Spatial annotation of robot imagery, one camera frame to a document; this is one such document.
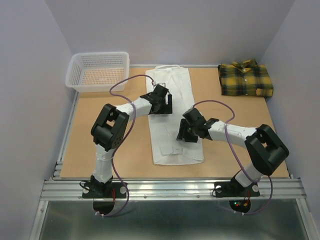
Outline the white long sleeve shirt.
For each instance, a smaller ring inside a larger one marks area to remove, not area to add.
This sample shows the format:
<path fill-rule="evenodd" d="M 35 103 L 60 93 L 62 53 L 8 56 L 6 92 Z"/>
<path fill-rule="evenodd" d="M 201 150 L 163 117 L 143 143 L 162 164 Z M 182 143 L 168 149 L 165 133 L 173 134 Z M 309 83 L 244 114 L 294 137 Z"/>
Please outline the white long sleeve shirt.
<path fill-rule="evenodd" d="M 151 114 L 148 124 L 155 165 L 182 166 L 204 162 L 202 141 L 177 140 L 182 114 L 195 103 L 190 73 L 179 65 L 160 65 L 146 75 L 157 84 L 165 84 L 172 94 L 172 114 Z"/>

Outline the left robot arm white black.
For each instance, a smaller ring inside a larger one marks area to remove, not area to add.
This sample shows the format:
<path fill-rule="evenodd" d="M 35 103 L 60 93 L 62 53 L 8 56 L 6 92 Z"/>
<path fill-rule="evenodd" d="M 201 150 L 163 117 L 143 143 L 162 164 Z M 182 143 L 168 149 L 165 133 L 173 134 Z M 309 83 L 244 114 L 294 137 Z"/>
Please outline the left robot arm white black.
<path fill-rule="evenodd" d="M 112 162 L 116 149 L 125 139 L 129 122 L 134 124 L 136 118 L 142 116 L 172 113 L 172 95 L 163 84 L 156 84 L 153 91 L 126 104 L 104 105 L 90 131 L 95 143 L 96 164 L 90 180 L 82 185 L 82 197 L 97 199 L 112 195 Z"/>

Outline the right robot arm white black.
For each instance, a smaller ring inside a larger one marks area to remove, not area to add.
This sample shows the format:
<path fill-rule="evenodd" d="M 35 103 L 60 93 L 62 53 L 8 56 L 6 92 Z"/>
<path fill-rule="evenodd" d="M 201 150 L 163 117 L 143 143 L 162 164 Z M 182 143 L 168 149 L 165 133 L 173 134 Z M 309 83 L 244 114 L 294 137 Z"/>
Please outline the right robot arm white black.
<path fill-rule="evenodd" d="M 259 127 L 243 127 L 227 124 L 219 119 L 205 117 L 198 109 L 186 111 L 180 121 L 176 139 L 186 143 L 197 143 L 198 139 L 223 141 L 247 150 L 251 163 L 242 166 L 230 181 L 215 183 L 214 197 L 242 197 L 246 193 L 259 196 L 257 182 L 262 176 L 271 176 L 289 156 L 290 152 L 274 130 L 267 124 Z"/>

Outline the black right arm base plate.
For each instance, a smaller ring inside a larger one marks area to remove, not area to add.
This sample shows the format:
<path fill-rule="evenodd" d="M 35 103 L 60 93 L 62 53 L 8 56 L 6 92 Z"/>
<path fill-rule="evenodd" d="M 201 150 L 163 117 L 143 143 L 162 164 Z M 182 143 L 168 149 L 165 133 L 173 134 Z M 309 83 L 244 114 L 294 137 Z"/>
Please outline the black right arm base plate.
<path fill-rule="evenodd" d="M 243 187 L 237 181 L 217 181 L 211 195 L 216 198 L 259 197 L 260 191 L 256 183 Z"/>

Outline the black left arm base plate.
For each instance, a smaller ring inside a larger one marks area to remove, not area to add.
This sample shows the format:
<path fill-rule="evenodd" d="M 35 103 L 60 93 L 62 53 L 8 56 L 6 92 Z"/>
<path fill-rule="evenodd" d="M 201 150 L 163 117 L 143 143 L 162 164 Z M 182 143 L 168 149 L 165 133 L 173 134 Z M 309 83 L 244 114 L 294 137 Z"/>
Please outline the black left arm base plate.
<path fill-rule="evenodd" d="M 83 199 L 125 199 L 127 191 L 120 182 L 112 182 L 98 186 L 90 181 L 81 181 Z"/>

